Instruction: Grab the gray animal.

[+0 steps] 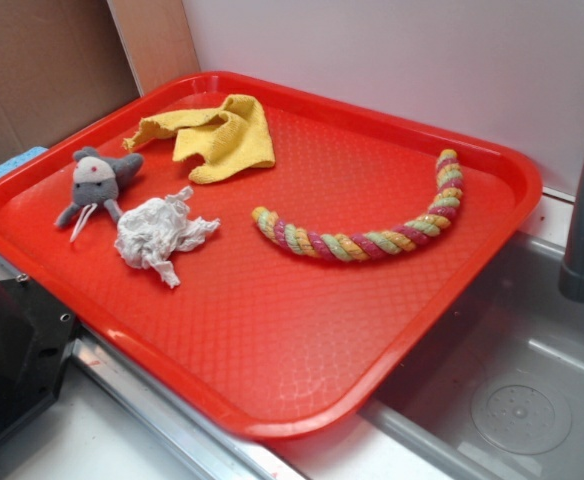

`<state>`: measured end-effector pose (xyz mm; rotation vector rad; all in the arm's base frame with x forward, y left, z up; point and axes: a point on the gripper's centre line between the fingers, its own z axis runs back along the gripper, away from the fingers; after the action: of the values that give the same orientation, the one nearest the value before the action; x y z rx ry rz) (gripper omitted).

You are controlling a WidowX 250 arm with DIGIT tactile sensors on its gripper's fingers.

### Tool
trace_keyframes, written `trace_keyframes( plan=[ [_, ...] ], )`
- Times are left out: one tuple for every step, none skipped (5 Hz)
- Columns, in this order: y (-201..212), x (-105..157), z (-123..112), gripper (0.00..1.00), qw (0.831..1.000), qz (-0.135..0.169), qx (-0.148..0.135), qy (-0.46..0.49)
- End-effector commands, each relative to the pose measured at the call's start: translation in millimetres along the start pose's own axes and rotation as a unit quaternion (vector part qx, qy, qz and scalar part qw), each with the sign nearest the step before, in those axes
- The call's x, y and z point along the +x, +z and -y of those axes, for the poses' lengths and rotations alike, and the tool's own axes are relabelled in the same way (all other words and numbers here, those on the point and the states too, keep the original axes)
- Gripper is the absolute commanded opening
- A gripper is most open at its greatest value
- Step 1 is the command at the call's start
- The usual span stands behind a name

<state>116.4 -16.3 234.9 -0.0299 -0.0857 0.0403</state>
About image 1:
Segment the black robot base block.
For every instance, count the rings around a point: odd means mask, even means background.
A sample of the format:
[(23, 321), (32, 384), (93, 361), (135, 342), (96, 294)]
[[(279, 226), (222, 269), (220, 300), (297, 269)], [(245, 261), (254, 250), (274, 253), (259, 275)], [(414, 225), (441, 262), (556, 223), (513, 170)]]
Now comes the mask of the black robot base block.
[(0, 443), (59, 398), (76, 314), (35, 280), (0, 280)]

